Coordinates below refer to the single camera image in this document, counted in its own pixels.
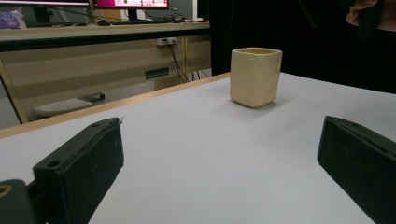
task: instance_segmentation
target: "hand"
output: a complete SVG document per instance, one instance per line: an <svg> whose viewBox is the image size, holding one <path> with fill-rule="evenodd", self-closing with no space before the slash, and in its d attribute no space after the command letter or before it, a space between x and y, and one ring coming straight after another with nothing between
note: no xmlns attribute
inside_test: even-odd
<svg viewBox="0 0 396 224"><path fill-rule="evenodd" d="M346 15L346 21L359 26L359 13L376 2L377 0L356 0L355 6L351 7ZM377 29L396 32L396 0L384 0Z"/></svg>

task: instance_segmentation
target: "desk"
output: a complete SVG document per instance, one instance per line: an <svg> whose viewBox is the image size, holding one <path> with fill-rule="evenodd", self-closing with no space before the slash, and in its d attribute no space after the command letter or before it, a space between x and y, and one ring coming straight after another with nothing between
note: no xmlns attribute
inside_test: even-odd
<svg viewBox="0 0 396 224"><path fill-rule="evenodd" d="M0 36L0 74L23 123L34 120L34 106L178 80L172 54L156 46L157 38L179 37L173 47L185 74L211 67L208 23L31 28ZM168 75L146 77L164 68Z"/></svg>
<svg viewBox="0 0 396 224"><path fill-rule="evenodd" d="M97 108L0 131L0 179L32 181L32 167L83 128L123 117L124 167L91 223L364 224L318 165L324 118L396 140L396 95L283 73L258 109L230 99L228 75Z"/></svg>

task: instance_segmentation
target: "white table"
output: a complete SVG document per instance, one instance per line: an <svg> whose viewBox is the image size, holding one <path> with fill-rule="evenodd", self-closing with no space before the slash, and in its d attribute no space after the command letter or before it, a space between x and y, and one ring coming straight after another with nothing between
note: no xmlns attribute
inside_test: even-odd
<svg viewBox="0 0 396 224"><path fill-rule="evenodd" d="M318 165L326 115L396 140L396 95L281 74L251 109L226 77L0 139L0 180L100 119L124 118L125 163L91 223L373 223Z"/></svg>

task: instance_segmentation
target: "keyboard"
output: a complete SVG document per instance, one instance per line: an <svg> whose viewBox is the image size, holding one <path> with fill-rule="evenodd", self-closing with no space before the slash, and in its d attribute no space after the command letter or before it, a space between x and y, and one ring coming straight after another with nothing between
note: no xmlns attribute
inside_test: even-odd
<svg viewBox="0 0 396 224"><path fill-rule="evenodd" d="M167 21L111 21L112 25L159 24Z"/></svg>
<svg viewBox="0 0 396 224"><path fill-rule="evenodd" d="M85 22L26 22L27 28L36 28L36 27L56 27L56 26L86 26Z"/></svg>

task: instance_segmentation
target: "cup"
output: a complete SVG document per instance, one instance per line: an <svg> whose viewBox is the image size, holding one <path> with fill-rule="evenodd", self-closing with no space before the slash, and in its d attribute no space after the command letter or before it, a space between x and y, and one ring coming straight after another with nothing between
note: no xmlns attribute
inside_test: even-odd
<svg viewBox="0 0 396 224"><path fill-rule="evenodd" d="M248 107L261 107L276 98L283 52L279 49L234 49L230 96Z"/></svg>

